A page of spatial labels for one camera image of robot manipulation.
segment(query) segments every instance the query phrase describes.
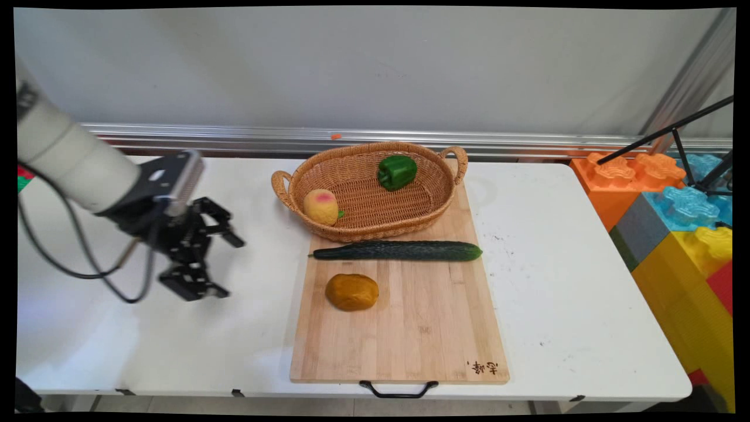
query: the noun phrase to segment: floor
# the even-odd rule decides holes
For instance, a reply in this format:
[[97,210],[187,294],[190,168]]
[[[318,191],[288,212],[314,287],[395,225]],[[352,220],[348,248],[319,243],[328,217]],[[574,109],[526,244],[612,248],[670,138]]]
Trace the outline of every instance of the floor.
[[100,396],[93,411],[273,416],[481,416],[531,414],[529,402],[408,399],[266,399]]

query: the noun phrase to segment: basket handle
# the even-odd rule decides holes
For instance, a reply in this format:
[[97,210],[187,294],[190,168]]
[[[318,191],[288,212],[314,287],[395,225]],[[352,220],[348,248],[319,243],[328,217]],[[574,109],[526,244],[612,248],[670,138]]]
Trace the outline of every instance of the basket handle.
[[456,171],[456,178],[454,180],[454,183],[458,185],[461,183],[461,180],[464,180],[464,174],[466,174],[467,167],[469,167],[469,156],[460,146],[449,146],[440,152],[440,157],[445,158],[451,152],[458,158],[458,171]]
[[283,170],[275,171],[273,175],[271,175],[271,187],[273,187],[276,196],[279,197],[281,202],[283,202],[287,208],[296,212],[297,209],[289,198],[289,193],[287,193],[287,187],[284,186],[284,179],[292,182],[292,175]]

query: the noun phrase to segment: green bell pepper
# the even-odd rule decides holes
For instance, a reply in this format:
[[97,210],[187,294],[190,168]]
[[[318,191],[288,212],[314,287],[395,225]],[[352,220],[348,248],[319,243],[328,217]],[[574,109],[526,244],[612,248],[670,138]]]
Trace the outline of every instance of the green bell pepper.
[[378,164],[377,179],[388,191],[397,191],[417,177],[417,164],[405,155],[391,155]]

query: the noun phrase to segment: toy building block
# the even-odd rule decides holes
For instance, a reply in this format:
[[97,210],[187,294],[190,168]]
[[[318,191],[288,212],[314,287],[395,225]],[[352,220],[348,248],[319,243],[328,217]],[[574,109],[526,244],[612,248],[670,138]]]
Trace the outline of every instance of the toy building block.
[[729,315],[734,316],[732,312],[732,261],[713,273],[707,282]]
[[690,372],[688,374],[688,378],[690,379],[690,383],[693,384],[693,387],[695,387],[696,385],[709,384],[708,378],[706,378],[706,374],[704,374],[700,369]]
[[593,152],[571,160],[584,191],[607,231],[612,230],[642,191],[661,191],[665,186],[682,187],[685,171],[663,154],[638,154],[634,160],[617,157],[598,165],[605,155]]
[[658,299],[658,295],[654,290],[654,278],[650,276],[646,267],[639,266],[632,272],[633,279],[635,280],[640,292],[643,294],[643,298],[651,308],[651,313],[654,314],[654,318],[662,328],[664,336],[667,337],[669,344],[674,350],[674,354],[682,364],[685,373],[691,373],[700,369],[698,362],[692,356],[690,348],[685,344],[683,338],[680,336],[680,332],[675,327],[672,320],[667,317],[667,308]]
[[677,161],[664,154],[638,154],[633,160],[635,178],[641,191],[661,191],[666,186],[680,186],[686,172]]
[[718,220],[725,222],[728,225],[732,225],[732,197],[726,195],[711,195],[708,197],[708,201],[718,207]]
[[733,319],[703,283],[667,309],[668,319],[687,344],[709,383],[734,411]]
[[638,266],[638,261],[636,261],[635,256],[633,256],[633,252],[631,252],[630,248],[628,248],[628,245],[625,243],[625,240],[623,239],[622,234],[620,234],[620,231],[617,229],[617,226],[614,226],[610,231],[610,238],[612,239],[612,243],[614,243],[615,247],[617,248],[619,256],[622,257],[623,261],[625,261],[625,266],[628,267],[628,271],[632,273],[633,270],[635,270],[635,267]]
[[21,193],[23,188],[28,185],[31,180],[34,179],[34,175],[29,173],[25,168],[18,165],[18,193]]
[[[713,170],[716,166],[719,165],[719,163],[722,162],[721,158],[710,154],[688,154],[686,155],[686,157],[688,159],[688,164],[690,164],[690,171],[693,174],[693,179],[695,180],[695,182],[700,182],[701,180],[703,180],[711,170]],[[676,160],[676,162],[679,168],[685,168],[682,160]],[[723,187],[725,187],[727,185],[725,176],[728,173],[729,170],[724,172],[721,177],[716,179],[716,181],[711,184],[710,188],[712,190],[721,190]],[[687,177],[683,179],[683,182],[688,182]]]
[[727,278],[731,255],[728,228],[672,232],[632,275],[685,371],[703,371],[734,411],[732,314],[707,281]]
[[732,230],[700,228],[695,232],[669,233],[633,271],[639,286],[650,290],[665,308],[682,299],[732,259]]
[[622,241],[639,264],[671,231],[714,228],[721,210],[695,188],[668,186],[639,194],[617,223]]
[[708,279],[732,260],[732,230],[701,227],[695,232],[675,232],[673,235],[687,252],[691,261]]

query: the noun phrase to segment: metal rail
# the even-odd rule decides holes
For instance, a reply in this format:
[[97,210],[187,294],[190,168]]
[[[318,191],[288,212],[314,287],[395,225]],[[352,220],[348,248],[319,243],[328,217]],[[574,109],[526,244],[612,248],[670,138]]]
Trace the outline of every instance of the metal rail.
[[[326,149],[368,142],[403,141],[440,150],[456,145],[473,161],[510,161],[517,158],[566,160],[591,152],[612,153],[642,137],[568,134],[509,134],[493,132],[368,131],[334,128],[242,128],[192,125],[131,125],[84,123],[112,146],[132,155],[160,155],[175,149],[198,149],[214,157],[305,158]],[[683,138],[687,153],[721,154],[732,149],[732,139]],[[633,149],[625,157],[649,152]],[[677,150],[670,154],[677,156]]]
[[[641,134],[649,134],[698,111],[734,63],[737,8],[723,8],[675,76]],[[668,151],[674,137],[655,139],[651,153]]]

